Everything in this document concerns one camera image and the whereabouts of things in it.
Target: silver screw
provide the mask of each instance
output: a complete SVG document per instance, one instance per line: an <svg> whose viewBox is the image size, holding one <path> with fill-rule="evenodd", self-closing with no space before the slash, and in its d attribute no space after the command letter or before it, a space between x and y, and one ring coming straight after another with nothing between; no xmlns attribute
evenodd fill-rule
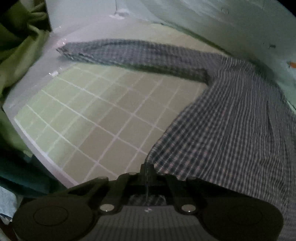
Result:
<svg viewBox="0 0 296 241"><path fill-rule="evenodd" d="M191 213L191 212L194 212L196 210L196 207L194 205L191 205L191 204L185 204L185 205L183 205L181 207L181 209L184 212Z"/></svg>
<svg viewBox="0 0 296 241"><path fill-rule="evenodd" d="M104 212L110 212L114 209L115 207L112 204L103 204L100 206L100 209Z"/></svg>

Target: yellow-green fabric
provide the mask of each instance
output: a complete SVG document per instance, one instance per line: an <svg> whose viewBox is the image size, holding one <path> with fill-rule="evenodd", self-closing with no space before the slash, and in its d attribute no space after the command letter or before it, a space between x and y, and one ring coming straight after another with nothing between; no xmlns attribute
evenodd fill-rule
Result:
<svg viewBox="0 0 296 241"><path fill-rule="evenodd" d="M44 4L28 11L20 2L0 16L0 96L20 80L38 59L49 35ZM0 110L0 147L28 150L3 110Z"/></svg>

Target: orange object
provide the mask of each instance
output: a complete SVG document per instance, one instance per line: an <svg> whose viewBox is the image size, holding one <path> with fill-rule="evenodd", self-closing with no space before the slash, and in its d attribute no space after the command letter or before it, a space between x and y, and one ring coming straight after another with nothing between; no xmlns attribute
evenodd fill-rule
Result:
<svg viewBox="0 0 296 241"><path fill-rule="evenodd" d="M290 68L296 69L296 63L295 62L289 62Z"/></svg>

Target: green cloth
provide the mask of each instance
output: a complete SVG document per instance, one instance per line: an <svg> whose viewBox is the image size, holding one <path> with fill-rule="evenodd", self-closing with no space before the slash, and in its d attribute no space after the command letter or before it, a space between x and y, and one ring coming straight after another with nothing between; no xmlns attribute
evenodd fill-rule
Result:
<svg viewBox="0 0 296 241"><path fill-rule="evenodd" d="M0 96L20 80L38 59L49 36L44 4L28 11L20 2L0 16ZM28 151L3 110L0 110L0 147Z"/></svg>

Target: gray fabric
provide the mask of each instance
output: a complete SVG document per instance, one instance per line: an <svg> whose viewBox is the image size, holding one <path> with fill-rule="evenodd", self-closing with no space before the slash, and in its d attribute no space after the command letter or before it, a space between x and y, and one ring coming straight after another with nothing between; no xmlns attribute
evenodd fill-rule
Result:
<svg viewBox="0 0 296 241"><path fill-rule="evenodd" d="M279 240L296 239L296 116L281 89L243 60L145 41L68 43L84 62L185 76L210 87L173 121L147 161L161 173L195 176L275 205Z"/></svg>

